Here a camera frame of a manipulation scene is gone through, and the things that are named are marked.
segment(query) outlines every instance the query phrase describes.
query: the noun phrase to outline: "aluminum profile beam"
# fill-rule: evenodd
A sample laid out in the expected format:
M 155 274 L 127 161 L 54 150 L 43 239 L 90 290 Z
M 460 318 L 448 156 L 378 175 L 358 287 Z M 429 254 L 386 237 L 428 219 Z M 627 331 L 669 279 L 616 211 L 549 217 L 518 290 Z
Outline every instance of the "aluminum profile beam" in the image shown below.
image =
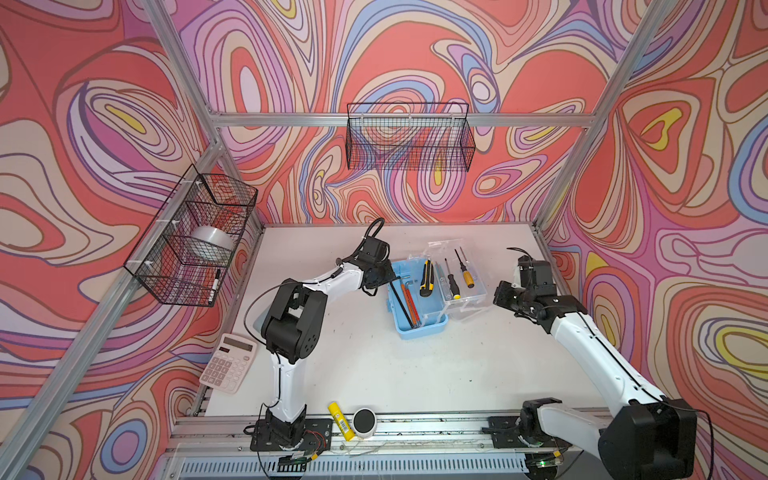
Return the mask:
M 413 114 L 429 117 L 434 114 Z M 404 114 L 365 114 L 366 117 L 398 117 Z M 225 114 L 214 113 L 211 121 L 216 127 L 345 127 L 347 114 Z M 590 127 L 593 114 L 467 114 L 472 127 Z
M 220 154 L 221 145 L 211 144 L 198 160 L 198 170 L 210 171 Z M 169 220 L 173 216 L 191 185 L 191 181 L 180 184 L 176 194 L 169 199 L 166 208 L 158 216 L 158 220 Z M 135 257 L 143 258 L 147 254 L 165 225 L 162 221 L 155 222 L 136 249 Z M 27 465 L 53 428 L 96 354 L 104 346 L 110 332 L 137 292 L 140 286 L 138 280 L 126 269 L 120 270 L 118 278 L 0 446 L 0 478 L 3 480 L 17 480 L 24 475 Z
M 184 50 L 184 46 L 181 44 L 181 38 L 176 31 L 173 20 L 168 14 L 168 10 L 165 9 L 162 0 L 144 0 L 144 9 L 147 13 L 152 27 L 154 28 L 157 39 L 160 41 L 168 56 L 170 66 L 176 75 L 176 78 L 181 83 L 182 89 L 187 93 L 187 96 L 192 102 L 192 108 L 197 118 L 200 120 L 205 133 L 208 135 L 208 139 L 211 143 L 223 143 L 219 131 L 214 126 L 211 120 L 211 108 L 208 104 L 208 100 L 203 95 L 200 89 L 200 84 L 197 81 L 197 76 L 192 70 L 187 53 Z M 242 180 L 240 170 L 232 158 L 229 149 L 222 152 L 221 158 L 222 169 L 230 177 Z
M 570 188 L 576 172 L 584 163 L 589 150 L 598 139 L 598 135 L 608 120 L 608 115 L 616 105 L 619 95 L 624 90 L 624 87 L 627 86 L 630 77 L 634 73 L 634 69 L 648 50 L 648 46 L 653 41 L 654 35 L 661 26 L 661 23 L 676 3 L 676 0 L 653 0 L 648 5 L 645 15 L 643 15 L 637 30 L 629 41 L 627 50 L 624 51 L 624 55 L 616 66 L 614 74 L 608 79 L 603 94 L 598 100 L 597 107 L 594 109 L 594 124 L 591 128 L 583 131 L 576 140 L 571 154 L 554 179 L 552 187 L 547 192 L 547 197 L 536 214 L 534 225 L 539 225 L 549 218 L 559 206 L 559 199 Z

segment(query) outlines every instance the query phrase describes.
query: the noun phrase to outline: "yellow screwdriver handle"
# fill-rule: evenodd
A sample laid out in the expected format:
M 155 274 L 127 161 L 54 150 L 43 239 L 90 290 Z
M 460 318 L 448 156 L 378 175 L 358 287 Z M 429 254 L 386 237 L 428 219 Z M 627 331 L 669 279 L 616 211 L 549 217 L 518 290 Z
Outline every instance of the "yellow screwdriver handle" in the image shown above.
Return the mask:
M 472 278 L 472 274 L 467 270 L 464 270 L 464 281 L 467 283 L 467 286 L 469 288 L 472 288 L 475 286 L 475 279 Z

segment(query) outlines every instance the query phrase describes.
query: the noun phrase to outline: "clear plastic box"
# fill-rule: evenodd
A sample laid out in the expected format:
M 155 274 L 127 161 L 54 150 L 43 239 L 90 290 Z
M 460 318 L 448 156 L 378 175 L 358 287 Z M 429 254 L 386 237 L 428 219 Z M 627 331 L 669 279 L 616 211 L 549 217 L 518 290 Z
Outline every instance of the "clear plastic box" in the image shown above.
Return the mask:
M 466 320 L 490 307 L 482 268 L 472 258 L 472 249 L 463 239 L 430 242 L 421 257 L 427 257 L 435 264 L 435 289 L 439 287 L 445 304 L 444 312 L 451 320 Z M 467 284 L 462 263 L 474 280 L 472 288 Z M 449 272 L 456 281 L 458 299 L 451 292 Z

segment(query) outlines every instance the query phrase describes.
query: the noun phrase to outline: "yellow utility knife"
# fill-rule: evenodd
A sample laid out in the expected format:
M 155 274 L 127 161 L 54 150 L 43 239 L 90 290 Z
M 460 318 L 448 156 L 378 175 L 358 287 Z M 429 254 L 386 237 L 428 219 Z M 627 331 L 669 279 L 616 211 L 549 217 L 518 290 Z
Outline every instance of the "yellow utility knife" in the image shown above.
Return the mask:
M 430 296 L 435 289 L 435 266 L 432 265 L 432 261 L 427 259 L 424 261 L 424 272 L 422 273 L 422 285 L 419 288 L 419 295 Z

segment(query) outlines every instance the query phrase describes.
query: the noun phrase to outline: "blue plastic box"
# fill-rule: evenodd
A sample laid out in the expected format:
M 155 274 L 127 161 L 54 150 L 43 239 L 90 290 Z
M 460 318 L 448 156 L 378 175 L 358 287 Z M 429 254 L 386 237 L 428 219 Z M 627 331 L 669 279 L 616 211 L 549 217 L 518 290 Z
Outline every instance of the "blue plastic box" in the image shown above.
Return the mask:
M 419 312 L 419 318 L 421 320 L 421 326 L 412 329 L 408 324 L 406 315 L 402 312 L 400 304 L 392 294 L 392 286 L 387 285 L 387 310 L 392 312 L 395 317 L 395 328 L 397 333 L 400 334 L 400 338 L 404 340 L 417 339 L 422 336 L 434 335 L 440 333 L 445 329 L 445 325 L 448 324 L 448 314 L 445 312 L 445 302 L 442 299 L 442 295 L 437 285 L 437 273 L 435 272 L 435 289 L 430 296 L 419 295 L 419 288 L 421 287 L 422 274 L 424 272 L 424 262 L 426 257 L 413 257 L 407 260 L 400 260 L 399 262 L 392 262 L 392 269 L 401 278 L 392 282 L 397 287 L 397 293 L 400 296 L 402 305 L 408 309 L 406 304 L 406 298 L 402 294 L 400 289 L 401 285 L 406 285 L 413 297 L 413 303 L 415 304 L 416 311 Z

